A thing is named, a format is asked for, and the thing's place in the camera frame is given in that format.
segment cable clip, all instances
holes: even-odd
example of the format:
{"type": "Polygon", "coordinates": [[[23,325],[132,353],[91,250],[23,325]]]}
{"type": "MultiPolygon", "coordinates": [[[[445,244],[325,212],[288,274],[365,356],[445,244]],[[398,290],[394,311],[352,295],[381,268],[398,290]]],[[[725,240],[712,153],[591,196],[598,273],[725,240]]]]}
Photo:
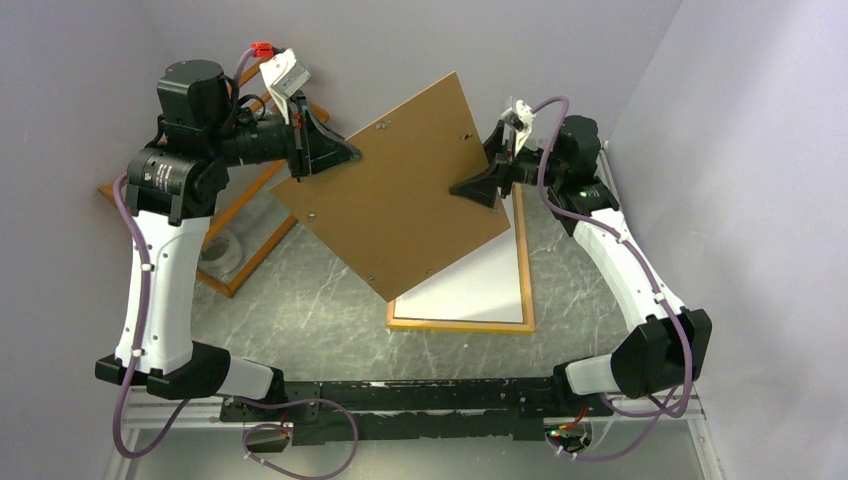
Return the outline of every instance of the cable clip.
{"type": "Polygon", "coordinates": [[[616,242],[618,242],[619,244],[622,244],[622,243],[630,240],[631,238],[633,238],[633,235],[630,234],[630,230],[628,230],[626,228],[622,229],[621,232],[619,232],[619,233],[620,234],[618,236],[618,239],[616,239],[616,242]]]}

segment brown board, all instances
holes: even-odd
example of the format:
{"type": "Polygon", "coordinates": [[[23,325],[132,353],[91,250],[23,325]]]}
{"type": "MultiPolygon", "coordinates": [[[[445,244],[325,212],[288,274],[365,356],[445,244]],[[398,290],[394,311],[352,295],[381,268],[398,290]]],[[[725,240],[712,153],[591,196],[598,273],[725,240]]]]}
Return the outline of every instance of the brown board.
{"type": "Polygon", "coordinates": [[[271,192],[386,301],[509,229],[448,193],[487,165],[456,73],[348,141],[362,159],[271,192]]]}

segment wire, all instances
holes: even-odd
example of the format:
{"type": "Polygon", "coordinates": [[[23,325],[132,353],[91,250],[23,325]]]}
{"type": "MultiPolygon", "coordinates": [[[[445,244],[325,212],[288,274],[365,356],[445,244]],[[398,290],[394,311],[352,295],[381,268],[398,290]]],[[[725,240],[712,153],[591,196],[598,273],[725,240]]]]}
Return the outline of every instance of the wire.
{"type": "MultiPolygon", "coordinates": [[[[552,97],[552,98],[549,98],[549,99],[543,101],[542,103],[540,103],[539,105],[536,105],[535,107],[533,107],[531,109],[531,112],[533,114],[536,114],[540,110],[542,110],[543,108],[547,107],[548,105],[552,105],[552,104],[557,103],[557,102],[562,103],[562,109],[560,110],[560,114],[559,114],[559,117],[557,118],[556,124],[554,125],[553,132],[551,133],[550,138],[548,138],[548,143],[545,145],[545,149],[542,152],[541,161],[539,162],[539,171],[538,171],[538,174],[537,174],[537,181],[536,181],[538,188],[539,188],[539,196],[542,198],[542,202],[549,209],[551,209],[551,211],[553,211],[554,213],[561,215],[561,216],[564,216],[564,217],[567,217],[567,218],[571,218],[573,220],[580,221],[580,222],[586,222],[586,223],[588,223],[588,224],[590,224],[590,225],[592,225],[596,228],[600,228],[601,230],[612,235],[613,238],[615,238],[616,240],[619,240],[621,238],[621,233],[618,230],[616,230],[615,228],[611,227],[610,225],[607,225],[603,222],[600,222],[600,221],[598,221],[598,220],[596,220],[592,217],[580,215],[580,214],[565,210],[563,208],[560,208],[559,206],[555,205],[548,198],[547,190],[546,190],[546,187],[545,187],[545,170],[546,170],[547,165],[548,165],[548,158],[550,157],[551,150],[553,150],[553,146],[556,143],[557,137],[559,135],[559,129],[562,126],[562,124],[565,122],[565,117],[568,114],[569,101],[568,101],[568,98],[564,97],[564,96],[552,97]]],[[[648,279],[648,283],[650,283],[650,285],[651,285],[651,290],[653,291],[653,293],[655,295],[662,294],[662,289],[659,286],[659,282],[657,282],[657,279],[654,277],[654,274],[651,271],[651,267],[648,264],[648,261],[642,255],[642,253],[639,252],[639,250],[636,248],[635,245],[633,245],[632,242],[630,242],[630,240],[624,240],[623,242],[621,242],[621,244],[624,245],[625,248],[627,248],[627,250],[636,259],[636,262],[639,263],[639,266],[642,268],[642,271],[644,272],[645,277],[647,277],[647,279],[648,279]]],[[[677,315],[674,313],[674,310],[671,308],[671,305],[669,305],[668,301],[665,298],[662,298],[662,297],[660,297],[660,298],[661,299],[659,300],[659,304],[662,306],[663,310],[665,310],[666,314],[668,315],[669,319],[671,320],[671,323],[674,326],[674,330],[675,330],[675,332],[677,332],[677,335],[680,338],[680,344],[681,344],[682,349],[683,349],[683,368],[684,368],[683,394],[682,394],[680,400],[677,401],[672,406],[668,406],[668,403],[669,403],[669,401],[671,401],[672,394],[674,393],[674,390],[672,390],[672,392],[668,394],[664,403],[660,404],[659,409],[655,412],[654,419],[652,420],[652,423],[650,424],[650,428],[646,429],[646,431],[648,431],[648,432],[650,431],[650,429],[653,428],[653,424],[656,423],[656,421],[659,419],[659,416],[661,414],[666,414],[666,415],[668,415],[672,418],[682,417],[683,414],[686,413],[686,408],[689,405],[689,397],[692,393],[692,348],[689,345],[689,339],[686,336],[686,331],[683,329],[683,325],[680,323],[680,319],[677,318],[677,315]]],[[[654,401],[654,403],[659,404],[659,401],[653,395],[649,395],[648,397],[650,399],[652,399],[652,401],[654,401]]],[[[620,411],[620,410],[619,410],[619,412],[621,412],[620,414],[624,415],[624,416],[634,416],[635,418],[645,418],[645,417],[642,417],[641,414],[631,414],[630,412],[623,412],[623,411],[620,411]]],[[[638,444],[641,443],[642,439],[644,439],[644,437],[640,436],[639,439],[637,439],[637,441],[634,443],[634,445],[631,445],[631,447],[635,448],[636,446],[638,446],[638,444]]],[[[628,449],[625,449],[624,451],[630,452],[631,450],[632,449],[630,447],[628,447],[628,449]]]]}
{"type": "Polygon", "coordinates": [[[229,116],[227,116],[226,120],[224,120],[224,123],[221,124],[221,127],[218,128],[218,132],[217,132],[218,135],[220,135],[222,137],[226,137],[227,135],[229,135],[233,131],[233,127],[234,127],[234,124],[235,124],[235,121],[236,121],[236,113],[238,113],[238,99],[239,99],[238,82],[236,82],[235,80],[233,80],[230,77],[227,77],[226,75],[224,76],[224,79],[227,81],[227,83],[230,84],[231,90],[230,90],[230,114],[229,114],[229,116]]]}
{"type": "MultiPolygon", "coordinates": [[[[676,387],[666,397],[665,403],[663,405],[664,407],[668,406],[668,402],[669,402],[669,400],[671,400],[671,396],[672,396],[672,394],[674,394],[675,390],[677,390],[676,387]]],[[[652,418],[651,421],[648,422],[648,425],[645,426],[645,429],[642,430],[642,433],[640,433],[639,436],[636,437],[636,440],[633,440],[633,443],[631,443],[629,446],[627,446],[626,448],[624,448],[624,449],[622,449],[622,450],[620,450],[616,453],[613,453],[613,454],[610,454],[610,455],[601,455],[601,456],[574,455],[572,458],[574,460],[579,460],[579,461],[582,461],[582,462],[606,462],[606,461],[609,461],[609,460],[615,460],[615,459],[621,458],[621,457],[627,455],[628,453],[632,452],[633,450],[636,450],[636,447],[641,445],[642,442],[646,438],[648,438],[648,435],[650,435],[651,431],[653,431],[653,429],[657,425],[657,421],[659,421],[659,419],[660,419],[659,414],[654,415],[654,418],[652,418]]]]}
{"type": "Polygon", "coordinates": [[[569,430],[577,426],[583,418],[586,417],[586,414],[589,413],[589,405],[584,405],[583,408],[580,409],[580,413],[577,415],[577,418],[574,419],[573,422],[563,423],[559,426],[560,430],[569,430]]]}
{"type": "MultiPolygon", "coordinates": [[[[147,251],[147,242],[144,240],[144,235],[142,235],[141,230],[138,228],[135,220],[133,220],[129,209],[127,208],[127,204],[124,202],[124,197],[121,195],[121,187],[126,181],[127,172],[124,172],[115,179],[114,183],[112,183],[112,195],[115,197],[115,205],[118,207],[118,212],[121,213],[121,218],[124,220],[124,223],[130,231],[130,235],[135,243],[141,264],[144,265],[150,263],[150,253],[147,251]]],[[[150,304],[149,271],[141,271],[141,288],[139,289],[138,296],[138,314],[136,316],[135,332],[133,333],[132,346],[130,347],[130,350],[141,350],[142,340],[144,339],[144,329],[147,324],[147,310],[150,304]]],[[[159,435],[150,442],[150,445],[136,451],[132,451],[127,448],[124,444],[124,439],[121,436],[121,420],[124,417],[124,405],[127,403],[127,397],[129,396],[130,387],[132,386],[132,377],[135,373],[136,367],[138,366],[138,360],[139,357],[134,355],[130,357],[127,370],[124,372],[124,378],[121,381],[121,390],[118,393],[118,400],[115,402],[115,410],[112,413],[112,440],[115,443],[115,448],[118,450],[118,453],[126,458],[139,458],[143,455],[147,455],[156,448],[156,446],[159,445],[159,442],[165,438],[168,430],[171,429],[171,425],[174,424],[174,421],[177,419],[177,415],[179,415],[182,409],[188,405],[188,400],[183,400],[179,405],[177,405],[177,408],[174,409],[174,413],[172,413],[168,421],[165,422],[165,426],[162,428],[162,431],[160,431],[159,435]]]]}
{"type": "Polygon", "coordinates": [[[245,103],[249,102],[250,100],[257,101],[257,102],[259,102],[260,105],[262,105],[262,113],[259,114],[259,117],[260,118],[264,117],[265,111],[266,111],[265,100],[262,100],[262,97],[260,97],[259,95],[254,95],[252,93],[249,93],[247,95],[243,95],[241,98],[239,98],[239,106],[244,105],[245,103]]]}
{"type": "MultiPolygon", "coordinates": [[[[130,214],[129,208],[127,207],[127,204],[126,204],[126,202],[123,198],[123,195],[121,195],[121,187],[123,186],[123,184],[126,181],[127,181],[127,173],[124,172],[117,179],[115,179],[114,183],[112,183],[112,194],[115,197],[115,204],[118,207],[118,211],[121,214],[121,218],[124,220],[124,223],[126,224],[127,228],[130,231],[130,235],[133,238],[133,242],[136,245],[136,250],[138,251],[138,255],[139,255],[139,259],[141,260],[141,264],[144,265],[144,264],[150,263],[150,253],[147,250],[147,242],[144,239],[144,235],[141,233],[141,230],[138,228],[138,224],[133,219],[132,214],[130,214]]],[[[146,327],[146,324],[147,324],[147,312],[148,312],[149,304],[150,304],[150,272],[147,271],[147,270],[142,270],[141,271],[141,288],[139,289],[138,313],[137,313],[137,316],[136,316],[135,332],[133,333],[133,341],[132,341],[131,350],[134,350],[134,351],[141,350],[142,341],[144,339],[144,331],[145,331],[145,327],[146,327]]],[[[182,402],[179,403],[179,405],[177,405],[177,408],[174,409],[174,412],[171,414],[171,417],[168,418],[167,422],[165,422],[165,426],[162,427],[162,430],[159,432],[159,434],[156,436],[156,438],[152,442],[150,442],[150,444],[148,446],[144,447],[141,450],[136,450],[136,451],[132,451],[129,448],[127,448],[127,446],[124,444],[123,437],[121,436],[121,421],[122,421],[123,416],[124,416],[124,405],[126,404],[127,397],[129,396],[130,387],[132,386],[133,373],[135,372],[136,367],[138,367],[138,361],[139,361],[139,357],[136,357],[134,355],[132,357],[130,357],[129,364],[127,365],[127,370],[124,373],[123,380],[121,381],[121,390],[118,393],[118,400],[115,403],[115,410],[114,410],[113,415],[112,415],[112,440],[115,443],[115,448],[118,450],[118,453],[120,453],[121,456],[123,456],[125,458],[139,458],[139,457],[142,457],[142,456],[150,453],[151,451],[153,451],[153,449],[156,448],[159,445],[159,442],[161,442],[162,439],[165,438],[165,435],[168,434],[168,431],[170,431],[171,426],[174,424],[174,421],[176,421],[176,419],[177,419],[177,416],[179,416],[180,412],[183,410],[183,408],[185,408],[186,405],[188,405],[188,402],[189,402],[189,400],[183,400],[182,402]]],[[[284,475],[288,475],[288,476],[293,477],[293,478],[297,478],[299,480],[326,480],[328,478],[335,477],[336,475],[341,473],[353,461],[353,457],[356,454],[356,449],[357,449],[358,442],[359,442],[359,429],[356,426],[356,421],[354,420],[353,415],[351,415],[351,413],[348,410],[346,410],[344,407],[342,407],[338,403],[333,402],[331,400],[326,400],[326,399],[323,399],[323,398],[311,398],[311,399],[306,399],[306,400],[296,400],[296,401],[293,401],[293,402],[282,403],[282,404],[266,405],[266,404],[263,404],[263,403],[255,401],[255,400],[245,398],[245,397],[234,397],[234,398],[236,400],[244,403],[244,404],[251,405],[251,406],[257,407],[257,408],[266,409],[266,410],[278,410],[278,409],[282,409],[282,408],[289,408],[289,407],[293,407],[293,406],[297,406],[297,405],[303,405],[303,404],[307,404],[307,403],[310,403],[310,402],[323,403],[325,405],[329,405],[331,407],[334,407],[334,408],[338,409],[340,412],[342,412],[347,417],[348,421],[350,421],[351,427],[353,427],[353,447],[351,448],[351,452],[350,452],[350,455],[348,456],[348,459],[342,464],[342,466],[339,467],[338,469],[336,469],[336,471],[334,471],[330,474],[318,476],[318,477],[310,477],[310,476],[300,475],[300,474],[285,470],[283,468],[280,468],[277,465],[274,465],[273,463],[270,463],[270,462],[266,462],[264,459],[261,459],[257,455],[249,452],[248,447],[247,447],[247,437],[252,432],[255,432],[255,431],[260,430],[260,429],[273,428],[273,429],[279,430],[280,432],[284,432],[284,433],[289,434],[289,435],[291,433],[291,429],[289,427],[284,427],[282,425],[267,424],[267,423],[257,425],[255,427],[249,429],[247,432],[245,432],[245,435],[242,438],[242,445],[245,448],[245,452],[247,453],[247,457],[258,462],[260,465],[264,465],[266,467],[271,468],[272,470],[275,470],[279,473],[282,473],[284,475]]],[[[287,415],[288,415],[288,411],[286,411],[283,414],[283,416],[281,417],[281,419],[280,419],[281,423],[285,421],[287,415]]]]}
{"type": "Polygon", "coordinates": [[[345,460],[339,468],[326,475],[301,475],[299,473],[286,470],[271,462],[265,461],[264,458],[261,458],[259,455],[256,455],[255,453],[250,451],[247,445],[247,439],[253,432],[257,432],[259,430],[277,430],[279,432],[284,432],[289,435],[291,434],[291,428],[283,425],[278,425],[276,423],[263,423],[260,425],[256,425],[255,427],[251,427],[246,432],[244,432],[244,436],[242,436],[242,447],[244,448],[245,459],[249,458],[254,462],[262,465],[263,467],[268,467],[271,470],[274,470],[275,472],[282,473],[283,475],[288,475],[289,477],[296,478],[298,480],[327,480],[328,478],[333,478],[336,475],[342,473],[350,465],[350,462],[353,461],[353,457],[356,455],[356,449],[359,447],[359,428],[356,426],[356,420],[354,420],[353,415],[346,408],[342,407],[341,405],[332,400],[327,400],[325,398],[306,398],[303,400],[295,400],[293,402],[266,405],[264,403],[259,403],[256,400],[251,400],[245,397],[233,397],[233,399],[244,404],[250,405],[252,407],[263,408],[267,410],[277,410],[281,408],[289,408],[298,405],[307,405],[311,403],[323,403],[324,405],[329,405],[344,414],[344,416],[347,417],[348,422],[350,422],[351,428],[353,429],[353,446],[351,446],[350,448],[350,454],[347,456],[347,460],[345,460]]]}
{"type": "Polygon", "coordinates": [[[239,57],[239,63],[236,64],[236,73],[233,74],[233,80],[235,80],[237,84],[239,83],[239,80],[241,80],[241,74],[244,73],[244,67],[247,66],[247,61],[250,60],[255,51],[255,48],[250,47],[241,54],[241,57],[239,57]]]}
{"type": "Polygon", "coordinates": [[[607,408],[612,410],[613,412],[621,415],[622,417],[630,417],[630,418],[651,418],[656,415],[661,415],[663,412],[659,410],[654,410],[651,412],[628,412],[626,410],[622,410],[615,405],[612,404],[609,398],[606,395],[601,395],[601,402],[606,405],[607,408]]]}

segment white wall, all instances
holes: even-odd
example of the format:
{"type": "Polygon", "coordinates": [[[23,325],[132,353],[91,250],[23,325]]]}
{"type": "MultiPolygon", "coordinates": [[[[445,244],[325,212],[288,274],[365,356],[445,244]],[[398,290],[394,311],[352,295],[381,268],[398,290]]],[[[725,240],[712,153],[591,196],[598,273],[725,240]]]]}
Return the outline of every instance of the white wall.
{"type": "Polygon", "coordinates": [[[231,72],[251,42],[293,48],[314,75],[306,93],[344,134],[456,70],[487,136],[508,96],[535,103],[564,92],[609,135],[680,0],[144,4],[181,59],[208,58],[231,72]]]}
{"type": "Polygon", "coordinates": [[[612,136],[728,478],[848,478],[848,5],[685,0],[612,136]]]}
{"type": "Polygon", "coordinates": [[[95,188],[152,138],[171,58],[130,0],[0,7],[0,477],[100,478],[130,239],[95,188]]]}

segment gray marble floor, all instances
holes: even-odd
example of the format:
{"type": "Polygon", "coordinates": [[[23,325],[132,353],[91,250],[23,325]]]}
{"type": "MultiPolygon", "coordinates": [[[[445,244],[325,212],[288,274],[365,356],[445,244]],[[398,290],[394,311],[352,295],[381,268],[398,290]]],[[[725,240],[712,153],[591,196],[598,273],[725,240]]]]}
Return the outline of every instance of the gray marble floor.
{"type": "MultiPolygon", "coordinates": [[[[197,284],[193,336],[279,367],[288,380],[539,376],[612,351],[626,334],[612,293],[536,190],[524,190],[533,335],[388,331],[386,302],[297,225],[234,298],[197,284]]],[[[231,228],[250,254],[285,215],[264,191],[231,228]]]]}

